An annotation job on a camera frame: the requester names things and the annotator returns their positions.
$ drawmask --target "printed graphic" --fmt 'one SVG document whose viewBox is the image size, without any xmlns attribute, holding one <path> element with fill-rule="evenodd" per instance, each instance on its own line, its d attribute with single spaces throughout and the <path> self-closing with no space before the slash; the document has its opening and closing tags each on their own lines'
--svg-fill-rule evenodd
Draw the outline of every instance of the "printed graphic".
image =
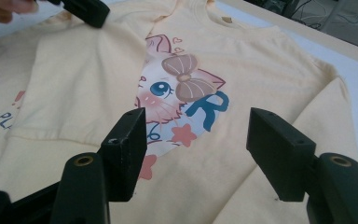
<svg viewBox="0 0 358 224">
<path fill-rule="evenodd" d="M 12 106 L 16 106 L 16 109 L 20 109 L 21 103 L 22 103 L 22 96 L 24 95 L 25 91 L 19 91 L 17 93 L 16 98 L 14 99 L 14 103 L 11 104 Z M 17 111 L 12 111 L 13 109 L 10 109 L 9 111 L 5 112 L 4 114 L 0 115 L 0 127 L 4 130 L 10 129 L 11 125 L 13 123 L 13 118 L 15 115 L 17 115 Z"/>
<path fill-rule="evenodd" d="M 145 107 L 147 152 L 140 178 L 152 178 L 157 157 L 178 147 L 190 147 L 203 132 L 212 132 L 228 97 L 219 89 L 225 81 L 200 69 L 196 55 L 177 47 L 186 42 L 166 35 L 148 37 L 147 54 L 135 105 Z"/>
</svg>

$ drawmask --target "clamp jaw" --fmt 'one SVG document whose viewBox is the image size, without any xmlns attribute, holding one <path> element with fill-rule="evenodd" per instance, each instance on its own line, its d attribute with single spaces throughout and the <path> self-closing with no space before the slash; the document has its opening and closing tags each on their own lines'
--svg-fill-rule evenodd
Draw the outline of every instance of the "clamp jaw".
<svg viewBox="0 0 358 224">
<path fill-rule="evenodd" d="M 11 203 L 0 191 L 0 224 L 110 223 L 109 202 L 132 197 L 147 149 L 145 109 L 125 113 L 97 153 L 71 158 L 60 182 Z"/>
<path fill-rule="evenodd" d="M 95 28 L 102 28 L 109 14 L 109 7 L 100 0 L 48 0 L 58 6 L 63 2 L 63 8 L 79 19 Z"/>
<path fill-rule="evenodd" d="M 246 148 L 284 202 L 309 194 L 311 224 L 358 223 L 358 162 L 316 144 L 278 115 L 252 108 Z"/>
</svg>

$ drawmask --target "cartoon bow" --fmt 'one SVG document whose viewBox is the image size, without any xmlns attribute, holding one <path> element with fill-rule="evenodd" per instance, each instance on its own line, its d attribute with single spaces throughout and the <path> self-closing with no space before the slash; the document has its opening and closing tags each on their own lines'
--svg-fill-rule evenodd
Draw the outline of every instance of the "cartoon bow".
<svg viewBox="0 0 358 224">
<path fill-rule="evenodd" d="M 176 76 L 179 84 L 176 87 L 176 97 L 184 102 L 194 102 L 200 98 L 216 93 L 216 87 L 201 78 L 191 78 L 191 73 L 197 69 L 198 61 L 192 54 L 177 55 L 167 58 L 161 63 L 162 68 Z"/>
</svg>

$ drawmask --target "yellow t-shirt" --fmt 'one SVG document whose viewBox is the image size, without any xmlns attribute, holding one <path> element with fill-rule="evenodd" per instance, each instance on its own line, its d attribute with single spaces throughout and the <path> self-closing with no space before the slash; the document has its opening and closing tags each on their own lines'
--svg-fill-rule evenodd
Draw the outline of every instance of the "yellow t-shirt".
<svg viewBox="0 0 358 224">
<path fill-rule="evenodd" d="M 96 151 L 123 113 L 144 106 L 148 151 L 132 200 L 111 204 L 115 223 L 307 223 L 305 204 L 279 202 L 246 150 L 249 112 L 280 115 L 317 155 L 357 159 L 334 67 L 277 27 L 222 19 L 213 1 L 111 9 L 102 30 L 75 22 L 39 42 L 0 188 L 19 199 L 58 181 L 70 156 Z"/>
</svg>

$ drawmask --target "white surface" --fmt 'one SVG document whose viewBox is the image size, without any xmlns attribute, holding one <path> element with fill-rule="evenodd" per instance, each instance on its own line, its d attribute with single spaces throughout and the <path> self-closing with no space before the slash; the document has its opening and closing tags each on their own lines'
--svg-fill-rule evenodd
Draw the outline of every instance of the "white surface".
<svg viewBox="0 0 358 224">
<path fill-rule="evenodd" d="M 104 0 L 105 3 L 115 2 L 115 0 Z M 39 12 L 34 15 L 16 15 L 14 21 L 10 24 L 0 24 L 0 36 L 9 35 L 17 30 L 23 29 L 30 25 L 36 24 L 46 18 L 57 14 L 62 10 L 61 7 L 55 7 L 49 2 L 38 2 Z M 251 16 L 247 13 L 237 10 L 236 8 L 228 5 L 217 3 L 218 7 L 224 10 L 227 14 L 231 15 L 237 20 L 250 23 L 255 26 L 266 27 L 271 24 L 263 21 L 262 19 Z M 322 45 L 309 41 L 306 37 L 296 35 L 293 32 L 286 31 L 303 49 L 308 51 L 310 54 L 333 64 L 338 72 L 343 76 L 346 81 L 352 102 L 352 112 L 355 130 L 358 140 L 358 62 L 338 54 L 331 49 L 327 49 Z"/>
</svg>

